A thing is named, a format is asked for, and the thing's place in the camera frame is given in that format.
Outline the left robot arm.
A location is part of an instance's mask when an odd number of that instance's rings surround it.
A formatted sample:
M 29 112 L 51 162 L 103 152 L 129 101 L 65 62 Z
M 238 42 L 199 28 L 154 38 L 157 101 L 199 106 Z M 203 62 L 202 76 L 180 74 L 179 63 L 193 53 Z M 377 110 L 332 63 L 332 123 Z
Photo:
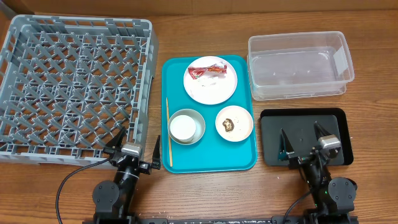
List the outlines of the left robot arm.
M 129 211 L 129 207 L 139 176 L 161 168 L 160 137 L 157 138 L 152 161 L 145 162 L 142 147 L 131 142 L 123 143 L 125 135 L 126 129 L 122 128 L 103 149 L 117 171 L 114 180 L 102 181 L 93 190 L 93 223 L 137 223 L 138 218 Z

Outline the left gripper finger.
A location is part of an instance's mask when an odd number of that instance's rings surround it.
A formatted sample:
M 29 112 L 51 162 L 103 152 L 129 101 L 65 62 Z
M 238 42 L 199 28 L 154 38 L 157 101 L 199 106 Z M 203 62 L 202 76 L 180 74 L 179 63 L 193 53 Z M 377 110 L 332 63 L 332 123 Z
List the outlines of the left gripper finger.
M 157 141 L 155 144 L 155 148 L 152 154 L 152 168 L 160 170 L 161 168 L 161 160 L 160 160 L 160 135 L 157 137 Z
M 104 149 L 121 149 L 122 141 L 126 135 L 126 128 L 122 129 L 104 147 Z

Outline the grey bowl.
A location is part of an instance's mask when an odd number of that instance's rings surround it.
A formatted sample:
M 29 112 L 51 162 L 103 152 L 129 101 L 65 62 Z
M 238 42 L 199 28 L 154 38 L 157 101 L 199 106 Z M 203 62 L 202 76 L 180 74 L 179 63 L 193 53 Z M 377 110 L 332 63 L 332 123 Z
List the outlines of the grey bowl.
M 194 121 L 195 121 L 195 123 L 196 123 L 197 129 L 196 129 L 196 132 L 195 132 L 195 134 L 194 134 L 194 136 L 193 136 L 193 139 L 190 140 L 190 141 L 188 141 L 188 142 L 181 142 L 181 141 L 176 140 L 176 139 L 171 135 L 171 133 L 170 133 L 170 131 L 169 131 L 171 140 L 173 140 L 173 141 L 175 141 L 176 143 L 181 144 L 181 145 L 191 145 L 191 144 L 195 144 L 196 142 L 198 142 L 198 141 L 203 137 L 203 135 L 204 135 L 204 133 L 205 133 L 206 124 L 205 124 L 205 120 L 204 120 L 203 116 L 202 116 L 199 112 L 197 112 L 197 111 L 195 111 L 195 110 L 193 110 L 193 109 L 182 109 L 182 110 L 178 110 L 177 112 L 175 112 L 175 113 L 170 117 L 169 127 L 170 127 L 171 121 L 174 119 L 174 117 L 176 117 L 176 116 L 178 116 L 178 115 L 187 115 L 187 116 L 190 116 L 191 118 L 193 118 Z

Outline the white napkin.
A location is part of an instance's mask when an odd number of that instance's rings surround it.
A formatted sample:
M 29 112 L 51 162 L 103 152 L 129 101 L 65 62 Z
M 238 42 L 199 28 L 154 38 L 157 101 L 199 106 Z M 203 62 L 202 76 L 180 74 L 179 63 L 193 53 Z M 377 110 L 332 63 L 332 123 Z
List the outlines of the white napkin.
M 217 76 L 206 76 L 198 79 L 198 84 L 202 87 L 208 87 L 217 84 Z

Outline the brown food scrap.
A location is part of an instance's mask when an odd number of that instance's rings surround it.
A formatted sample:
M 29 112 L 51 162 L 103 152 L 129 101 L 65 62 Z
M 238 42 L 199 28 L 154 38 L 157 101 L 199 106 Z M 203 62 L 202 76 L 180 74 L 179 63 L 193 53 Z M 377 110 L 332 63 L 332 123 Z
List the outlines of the brown food scrap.
M 226 118 L 223 122 L 222 125 L 224 126 L 224 129 L 226 132 L 231 132 L 234 129 L 234 123 L 231 119 Z

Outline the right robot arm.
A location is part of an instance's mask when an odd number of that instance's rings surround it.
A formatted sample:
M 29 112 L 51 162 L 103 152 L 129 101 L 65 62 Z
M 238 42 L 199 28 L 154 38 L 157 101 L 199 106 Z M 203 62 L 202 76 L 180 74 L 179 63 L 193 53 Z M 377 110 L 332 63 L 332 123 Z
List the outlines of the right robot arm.
M 285 212 L 282 223 L 358 223 L 357 217 L 349 213 L 354 210 L 354 200 L 358 186 L 346 177 L 330 175 L 329 161 L 339 154 L 342 144 L 338 137 L 329 133 L 318 122 L 313 124 L 317 145 L 307 156 L 295 153 L 285 131 L 280 130 L 279 160 L 288 161 L 289 169 L 297 169 L 308 185 L 308 192 L 297 199 Z M 314 209 L 304 211 L 301 217 L 290 215 L 295 206 L 308 196 L 312 196 Z

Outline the small pink plate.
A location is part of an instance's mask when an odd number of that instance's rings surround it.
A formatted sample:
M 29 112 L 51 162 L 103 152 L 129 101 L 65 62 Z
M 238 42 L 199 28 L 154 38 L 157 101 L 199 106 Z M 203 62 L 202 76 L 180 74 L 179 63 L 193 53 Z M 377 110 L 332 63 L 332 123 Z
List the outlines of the small pink plate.
M 226 132 L 222 122 L 229 118 L 234 123 L 234 129 Z M 254 121 L 248 110 L 232 105 L 223 108 L 216 116 L 215 127 L 218 134 L 230 142 L 240 142 L 250 136 L 254 129 Z

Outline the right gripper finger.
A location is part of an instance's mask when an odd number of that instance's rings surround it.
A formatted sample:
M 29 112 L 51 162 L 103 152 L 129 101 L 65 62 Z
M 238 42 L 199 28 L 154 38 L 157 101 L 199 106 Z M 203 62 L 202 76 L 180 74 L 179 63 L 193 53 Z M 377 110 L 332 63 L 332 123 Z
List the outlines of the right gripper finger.
M 279 155 L 280 161 L 289 160 L 294 153 L 294 149 L 283 129 L 280 130 L 280 141 L 279 141 Z
M 317 121 L 314 122 L 313 127 L 315 130 L 315 136 L 316 136 L 317 140 L 319 140 L 322 137 L 330 135 L 330 133 L 322 125 L 320 125 Z

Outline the white cup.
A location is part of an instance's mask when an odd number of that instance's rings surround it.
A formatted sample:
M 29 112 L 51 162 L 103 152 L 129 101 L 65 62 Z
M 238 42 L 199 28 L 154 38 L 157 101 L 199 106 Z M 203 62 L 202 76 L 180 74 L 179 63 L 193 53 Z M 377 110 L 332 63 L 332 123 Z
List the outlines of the white cup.
M 193 139 L 197 126 L 193 118 L 178 115 L 170 123 L 170 133 L 178 141 L 188 142 Z

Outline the red snack wrapper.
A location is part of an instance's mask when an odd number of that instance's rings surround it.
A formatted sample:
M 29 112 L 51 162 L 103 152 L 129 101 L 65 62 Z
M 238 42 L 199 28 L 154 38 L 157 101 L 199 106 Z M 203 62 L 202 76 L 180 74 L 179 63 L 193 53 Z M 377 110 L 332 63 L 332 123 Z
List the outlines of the red snack wrapper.
M 225 74 L 227 65 L 224 62 L 218 62 L 207 67 L 188 67 L 188 73 L 193 80 L 202 77 L 206 72 Z

